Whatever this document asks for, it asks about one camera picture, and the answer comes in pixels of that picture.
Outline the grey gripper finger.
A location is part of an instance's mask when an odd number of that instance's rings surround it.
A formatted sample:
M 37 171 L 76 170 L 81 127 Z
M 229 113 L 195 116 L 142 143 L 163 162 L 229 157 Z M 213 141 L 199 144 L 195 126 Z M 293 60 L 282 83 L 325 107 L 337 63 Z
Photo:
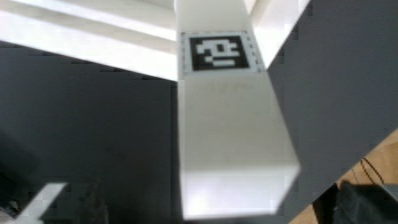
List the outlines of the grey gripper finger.
M 18 217 L 12 218 L 0 212 L 0 224 L 44 224 L 41 217 L 65 186 L 65 182 L 53 182 L 44 185 Z

